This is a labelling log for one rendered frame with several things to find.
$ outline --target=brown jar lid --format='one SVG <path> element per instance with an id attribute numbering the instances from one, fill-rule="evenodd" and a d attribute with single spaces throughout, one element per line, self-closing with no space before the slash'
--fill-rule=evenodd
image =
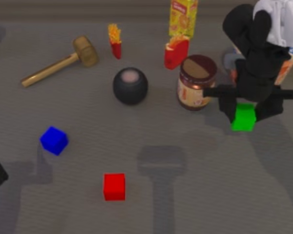
<path id="1" fill-rule="evenodd" d="M 216 63 L 203 55 L 191 55 L 180 66 L 182 75 L 193 83 L 205 83 L 212 80 L 217 73 Z"/>

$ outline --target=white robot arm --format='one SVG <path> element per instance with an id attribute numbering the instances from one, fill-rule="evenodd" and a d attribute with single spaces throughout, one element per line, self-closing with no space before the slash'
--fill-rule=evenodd
<path id="1" fill-rule="evenodd" d="M 253 18 L 261 10 L 268 12 L 272 18 L 267 41 L 282 47 L 293 47 L 293 0 L 259 0 L 254 7 Z"/>

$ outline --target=green cube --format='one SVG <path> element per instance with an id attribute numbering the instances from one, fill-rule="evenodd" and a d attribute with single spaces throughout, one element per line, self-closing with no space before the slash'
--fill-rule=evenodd
<path id="1" fill-rule="evenodd" d="M 255 106 L 253 104 L 238 103 L 235 120 L 231 124 L 233 131 L 251 132 L 256 123 Z"/>

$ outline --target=table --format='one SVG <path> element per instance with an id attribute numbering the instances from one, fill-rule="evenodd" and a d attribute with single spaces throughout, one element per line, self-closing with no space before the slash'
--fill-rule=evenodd
<path id="1" fill-rule="evenodd" d="M 216 100 L 197 113 L 178 104 L 179 71 L 163 66 L 167 22 L 119 24 L 121 60 L 107 24 L 0 24 L 0 161 L 10 175 L 0 187 L 0 234 L 293 234 L 293 101 L 253 132 L 233 133 Z M 100 64 L 21 87 L 72 53 L 80 35 Z M 190 54 L 220 65 L 228 46 L 221 22 L 202 20 Z M 150 83 L 135 107 L 112 93 L 127 66 Z M 285 86 L 293 87 L 293 72 Z M 50 125 L 70 139 L 59 157 L 39 146 Z M 104 201 L 104 173 L 126 174 L 125 202 Z"/>

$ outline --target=black sphere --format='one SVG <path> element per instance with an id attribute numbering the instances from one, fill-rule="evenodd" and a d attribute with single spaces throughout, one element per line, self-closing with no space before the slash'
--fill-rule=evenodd
<path id="1" fill-rule="evenodd" d="M 148 81 L 142 71 L 128 67 L 115 76 L 113 91 L 116 98 L 122 103 L 136 105 L 147 96 Z"/>

